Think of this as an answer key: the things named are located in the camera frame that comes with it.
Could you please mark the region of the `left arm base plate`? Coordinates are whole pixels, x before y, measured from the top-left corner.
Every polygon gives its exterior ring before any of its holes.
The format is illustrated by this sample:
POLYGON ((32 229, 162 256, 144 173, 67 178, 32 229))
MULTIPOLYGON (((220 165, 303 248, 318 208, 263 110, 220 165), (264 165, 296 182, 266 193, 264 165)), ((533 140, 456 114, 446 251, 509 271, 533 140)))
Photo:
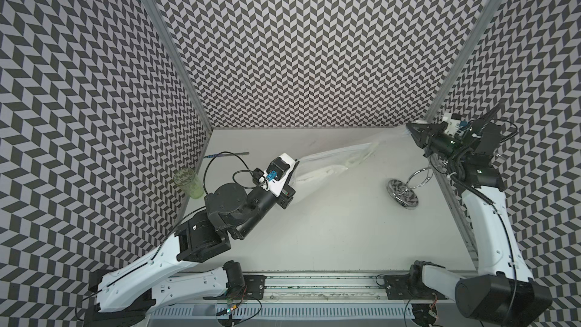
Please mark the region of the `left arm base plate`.
POLYGON ((235 286, 229 288, 225 293, 218 297, 203 297, 207 301, 225 301, 238 299, 253 299, 263 300, 266 289, 266 275, 253 274, 244 275, 244 282, 242 286, 235 286))

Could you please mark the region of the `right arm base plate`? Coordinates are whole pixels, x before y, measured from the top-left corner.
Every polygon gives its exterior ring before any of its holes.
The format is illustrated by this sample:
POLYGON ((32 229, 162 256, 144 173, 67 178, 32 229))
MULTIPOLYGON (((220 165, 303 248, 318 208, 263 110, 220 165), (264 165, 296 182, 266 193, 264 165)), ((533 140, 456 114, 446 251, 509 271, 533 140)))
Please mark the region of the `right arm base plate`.
POLYGON ((383 275, 383 288, 390 301, 396 300, 447 300, 440 292, 430 289, 424 285, 420 279, 414 279, 409 274, 405 275, 383 275))

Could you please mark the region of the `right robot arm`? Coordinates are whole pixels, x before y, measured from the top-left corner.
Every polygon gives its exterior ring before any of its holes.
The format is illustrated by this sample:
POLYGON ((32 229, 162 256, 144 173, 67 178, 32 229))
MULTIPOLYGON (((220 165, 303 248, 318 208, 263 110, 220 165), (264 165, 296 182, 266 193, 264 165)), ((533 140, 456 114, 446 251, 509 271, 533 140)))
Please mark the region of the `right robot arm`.
POLYGON ((494 153, 508 138, 491 117, 472 121, 461 135, 449 124, 409 123, 425 157, 446 161, 446 177, 468 209, 478 254, 478 274, 464 277, 443 266, 417 262, 411 290, 431 289, 455 301, 466 318, 498 326, 529 326, 552 305, 552 294, 538 284, 520 252, 506 206, 505 183, 493 166, 494 153))

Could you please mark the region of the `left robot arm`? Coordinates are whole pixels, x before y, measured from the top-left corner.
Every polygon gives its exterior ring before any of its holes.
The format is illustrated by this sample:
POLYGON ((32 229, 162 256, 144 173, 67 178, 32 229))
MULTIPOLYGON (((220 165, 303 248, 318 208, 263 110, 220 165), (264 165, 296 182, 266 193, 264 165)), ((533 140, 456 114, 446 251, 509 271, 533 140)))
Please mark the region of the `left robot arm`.
POLYGON ((179 272, 229 251, 231 239, 245 239, 275 205, 286 208, 295 193, 288 183, 275 180, 250 191, 237 183, 220 186, 159 247, 122 269, 91 273, 83 325, 133 326, 162 307, 197 299, 239 307, 253 296, 240 263, 230 260, 184 276, 179 272))

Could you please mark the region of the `clear plastic vacuum bag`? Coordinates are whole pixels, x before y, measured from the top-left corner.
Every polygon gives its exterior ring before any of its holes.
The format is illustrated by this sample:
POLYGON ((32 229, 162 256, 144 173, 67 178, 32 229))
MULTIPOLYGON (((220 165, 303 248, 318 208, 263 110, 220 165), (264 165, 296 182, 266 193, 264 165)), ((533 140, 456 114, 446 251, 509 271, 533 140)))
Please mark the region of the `clear plastic vacuum bag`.
POLYGON ((289 185, 296 191, 293 203, 300 203, 349 169, 359 166, 396 139, 410 136, 405 126, 390 127, 348 146, 310 154, 299 159, 289 185))

